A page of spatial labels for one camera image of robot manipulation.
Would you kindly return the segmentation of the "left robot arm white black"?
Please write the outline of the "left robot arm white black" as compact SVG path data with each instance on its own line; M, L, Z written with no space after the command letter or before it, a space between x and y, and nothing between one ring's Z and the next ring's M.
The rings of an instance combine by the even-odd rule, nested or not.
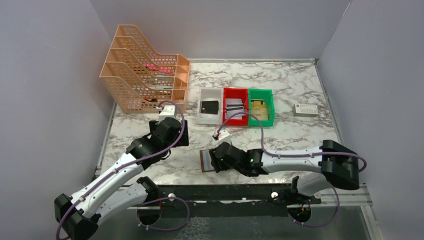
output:
M134 139L125 152L106 172L81 190L68 196L60 194L54 200L58 222L55 237L87 240L108 218L133 205L159 204L159 187L149 178L141 177L128 189L119 191L127 181L151 165L165 160L180 142L188 146L187 120L166 117L150 133Z

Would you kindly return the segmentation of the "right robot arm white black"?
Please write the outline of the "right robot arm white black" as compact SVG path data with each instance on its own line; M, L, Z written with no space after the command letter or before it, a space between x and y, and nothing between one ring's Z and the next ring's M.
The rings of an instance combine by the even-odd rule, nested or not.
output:
M247 177L258 177L277 172L307 172L293 178L292 191L311 197L331 187L358 190L359 173L366 161L356 152L333 141L324 140L321 146L305 150L277 151L262 148L244 151L227 142L208 150L215 172L236 170Z

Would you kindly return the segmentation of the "brown leather card holder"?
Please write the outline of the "brown leather card holder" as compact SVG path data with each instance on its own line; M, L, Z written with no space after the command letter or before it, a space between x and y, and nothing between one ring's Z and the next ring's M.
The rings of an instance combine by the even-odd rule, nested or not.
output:
M200 150L200 164L201 164L201 171L203 173L215 171L211 162L212 162L212 159L211 159L209 151L206 149Z

